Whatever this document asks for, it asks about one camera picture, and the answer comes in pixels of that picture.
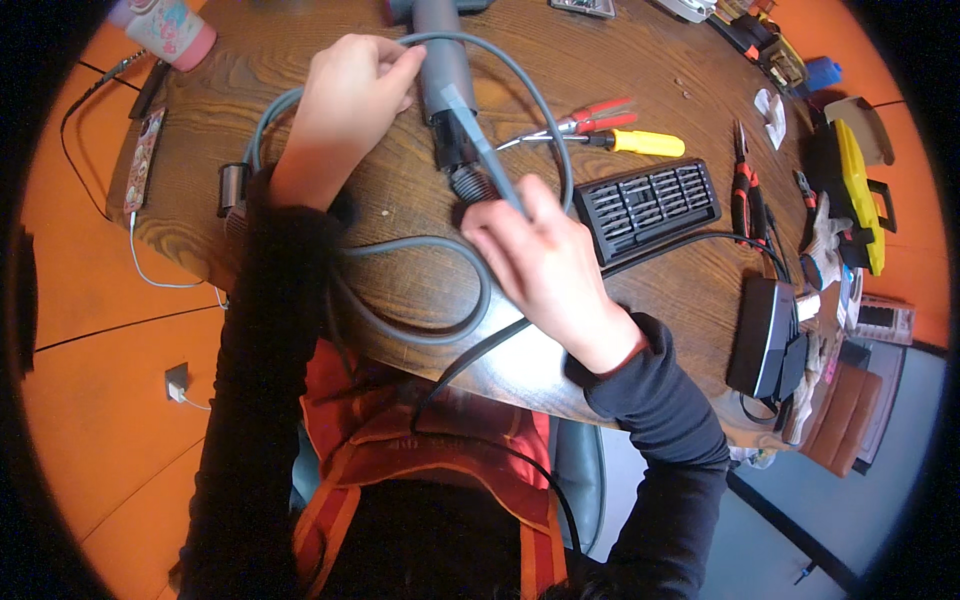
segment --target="wood grain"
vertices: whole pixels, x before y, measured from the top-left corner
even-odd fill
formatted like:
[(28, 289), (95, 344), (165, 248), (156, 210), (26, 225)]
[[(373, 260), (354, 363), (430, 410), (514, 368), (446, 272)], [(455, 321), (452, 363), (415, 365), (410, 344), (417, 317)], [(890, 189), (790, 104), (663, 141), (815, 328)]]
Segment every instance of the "wood grain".
[[(219, 287), (229, 289), (239, 264), (216, 217), (218, 169), (241, 158), (263, 109), (280, 92), (302, 84), (311, 57), (350, 33), (399, 37), (374, 2), (231, 2), (210, 0), (203, 17), (219, 32), (213, 51), (190, 73), (172, 73), (155, 100), (168, 107), (148, 203), (138, 214), (137, 237)], [(788, 130), (774, 152), (753, 107), (756, 92), (772, 86), (706, 25), (670, 18), (644, 0), (618, 3), (617, 18), (597, 20), (550, 9), (541, 0), (497, 0), (462, 19), (464, 31), (504, 49), (531, 75), (554, 113), (616, 96), (636, 98), (637, 129), (672, 133), (686, 155), (701, 157), (724, 203), (712, 226), (730, 230), (732, 127), (741, 119), (767, 203), (780, 225), (787, 259), (796, 269), (804, 206), (791, 171), (799, 168), (798, 137), (807, 127), (802, 107), (787, 103)], [(468, 54), (491, 140), (529, 131), (542, 122), (529, 94), (509, 69), (478, 48)], [(289, 118), (266, 137), (263, 156), (276, 160)], [(138, 129), (133, 124), (114, 171), (108, 214), (125, 227), (123, 189)], [(652, 156), (571, 147), (575, 179), (585, 183), (654, 165)], [(546, 146), (512, 149), (502, 156), (513, 177), (537, 173), (559, 187)], [(398, 116), (383, 141), (347, 184), (360, 218), (346, 243), (360, 245), (406, 235), (461, 239), (450, 224), (455, 199), (433, 161), (433, 144), (420, 106)], [(708, 396), (722, 393), (744, 274), (770, 269), (732, 241), (710, 240), (672, 252), (614, 276), (613, 298), (649, 312), (674, 333), (681, 365)], [(354, 260), (347, 279), (379, 313), (399, 321), (442, 326), (461, 321), (478, 293), (472, 269), (457, 256), (406, 250)], [(386, 338), (345, 315), (350, 340), (371, 357), (436, 379), (464, 350), (519, 317), (494, 292), (479, 329), (460, 344), (414, 347)], [(597, 420), (583, 395), (563, 376), (559, 346), (530, 327), (455, 380), (489, 397), (579, 420)]]

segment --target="cartoon phone case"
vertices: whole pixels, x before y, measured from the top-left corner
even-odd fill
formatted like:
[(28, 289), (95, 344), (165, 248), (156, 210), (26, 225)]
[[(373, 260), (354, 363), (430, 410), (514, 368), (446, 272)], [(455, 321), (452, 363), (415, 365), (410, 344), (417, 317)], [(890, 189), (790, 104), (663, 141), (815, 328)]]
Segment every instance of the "cartoon phone case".
[(127, 195), (123, 202), (125, 215), (139, 210), (144, 204), (156, 141), (159, 139), (160, 127), (163, 125), (163, 116), (166, 112), (166, 108), (160, 108), (148, 114), (143, 120), (140, 135), (136, 138), (136, 150), (133, 151), (130, 175), (127, 177)]

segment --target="blue object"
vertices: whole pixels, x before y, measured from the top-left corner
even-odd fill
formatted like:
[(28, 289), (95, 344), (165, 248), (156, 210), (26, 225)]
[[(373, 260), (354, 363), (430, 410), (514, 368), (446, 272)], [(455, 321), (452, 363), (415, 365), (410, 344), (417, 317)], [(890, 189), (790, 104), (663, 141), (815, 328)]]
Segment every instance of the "blue object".
[(840, 83), (840, 73), (843, 69), (830, 57), (809, 60), (806, 64), (806, 70), (810, 73), (810, 78), (804, 82), (808, 92), (815, 92), (830, 85)]

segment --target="yellow case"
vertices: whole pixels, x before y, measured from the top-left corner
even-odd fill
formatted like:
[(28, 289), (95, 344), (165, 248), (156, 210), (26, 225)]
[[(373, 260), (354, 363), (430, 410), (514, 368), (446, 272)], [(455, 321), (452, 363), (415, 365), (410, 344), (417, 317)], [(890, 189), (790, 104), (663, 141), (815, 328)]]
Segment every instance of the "yellow case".
[(837, 134), (837, 144), (840, 147), (840, 170), (843, 181), (850, 194), (850, 202), (856, 211), (860, 226), (874, 232), (874, 241), (867, 244), (867, 256), (870, 258), (870, 272), (878, 276), (883, 271), (883, 261), (886, 254), (884, 230), (880, 226), (879, 215), (876, 212), (874, 195), (867, 186), (867, 167), (863, 162), (863, 153), (856, 143), (851, 130), (842, 119), (833, 121)]

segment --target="left hand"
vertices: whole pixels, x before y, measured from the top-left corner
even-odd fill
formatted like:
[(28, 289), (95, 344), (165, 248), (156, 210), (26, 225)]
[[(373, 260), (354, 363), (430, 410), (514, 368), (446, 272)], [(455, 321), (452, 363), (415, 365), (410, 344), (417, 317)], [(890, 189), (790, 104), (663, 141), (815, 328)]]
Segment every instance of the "left hand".
[(426, 48), (348, 34), (310, 62), (290, 138), (271, 179), (274, 205), (326, 210), (350, 173), (413, 104)]

